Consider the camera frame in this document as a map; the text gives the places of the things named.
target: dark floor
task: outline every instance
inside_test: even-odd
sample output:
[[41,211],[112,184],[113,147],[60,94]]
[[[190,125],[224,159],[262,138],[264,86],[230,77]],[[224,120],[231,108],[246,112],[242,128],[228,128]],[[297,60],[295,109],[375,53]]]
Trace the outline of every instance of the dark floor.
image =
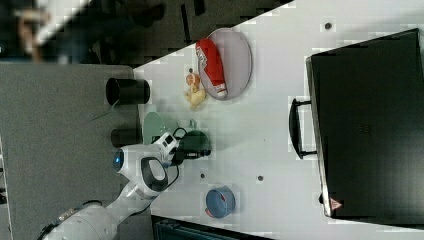
[[[125,14],[130,1],[140,5],[165,3],[165,17],[155,22],[150,28],[137,27],[115,38],[116,52],[120,54],[119,63],[137,67],[184,48],[196,40],[207,37],[221,27],[233,27],[264,12],[272,10],[291,0],[204,0],[205,12],[196,16],[196,0],[123,0],[115,1],[115,7],[109,0],[104,0],[108,11],[118,15]],[[183,24],[182,8],[187,15],[188,31]]]

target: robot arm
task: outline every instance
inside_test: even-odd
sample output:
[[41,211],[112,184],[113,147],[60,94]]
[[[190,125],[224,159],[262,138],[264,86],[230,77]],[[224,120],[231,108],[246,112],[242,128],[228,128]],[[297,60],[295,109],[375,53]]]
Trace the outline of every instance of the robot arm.
[[177,140],[165,133],[154,144],[131,145],[115,155],[114,168],[129,179],[119,197],[106,208],[89,205],[70,209],[40,240],[113,240],[118,225],[129,216],[146,210],[168,188],[166,167],[175,153]]

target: blue cup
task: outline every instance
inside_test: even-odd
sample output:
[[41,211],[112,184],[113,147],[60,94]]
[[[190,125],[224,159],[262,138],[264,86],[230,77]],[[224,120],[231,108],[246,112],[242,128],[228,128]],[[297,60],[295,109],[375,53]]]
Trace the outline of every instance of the blue cup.
[[205,212],[212,218],[223,218],[232,213],[236,207],[233,192],[224,186],[212,189],[206,195]]

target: warning label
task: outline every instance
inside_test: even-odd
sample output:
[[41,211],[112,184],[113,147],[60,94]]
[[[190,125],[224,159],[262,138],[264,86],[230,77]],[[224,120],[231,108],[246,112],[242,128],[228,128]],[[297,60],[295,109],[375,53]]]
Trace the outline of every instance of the warning label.
[[330,205],[331,205],[331,210],[336,210],[338,208],[343,207],[343,204],[341,204],[340,202],[330,198]]

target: white table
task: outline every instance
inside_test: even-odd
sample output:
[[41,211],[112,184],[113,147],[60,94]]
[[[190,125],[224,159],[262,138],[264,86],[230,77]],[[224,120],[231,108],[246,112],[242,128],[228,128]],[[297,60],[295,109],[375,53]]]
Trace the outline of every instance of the white table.
[[[324,29],[327,22],[332,29]],[[213,147],[211,156],[183,163],[180,178],[152,204],[151,213],[272,239],[422,239],[424,233],[416,230],[325,217],[317,161],[298,159],[288,133],[291,100],[309,95],[308,56],[420,24],[424,1],[417,0],[299,0],[282,6],[234,27],[253,54],[244,94],[228,102],[209,97],[197,112],[182,95],[188,69],[197,68],[193,45],[136,68],[136,78],[151,81],[151,103],[158,111],[179,122],[197,120]],[[141,117],[146,107],[140,105]],[[303,109],[303,139],[311,150],[311,113]],[[229,186],[237,202],[235,213],[222,220],[204,213],[205,195],[215,183]]]
[[50,21],[37,32],[36,41],[43,45],[54,36],[72,17],[81,12],[92,0],[37,0],[37,8],[50,14]]

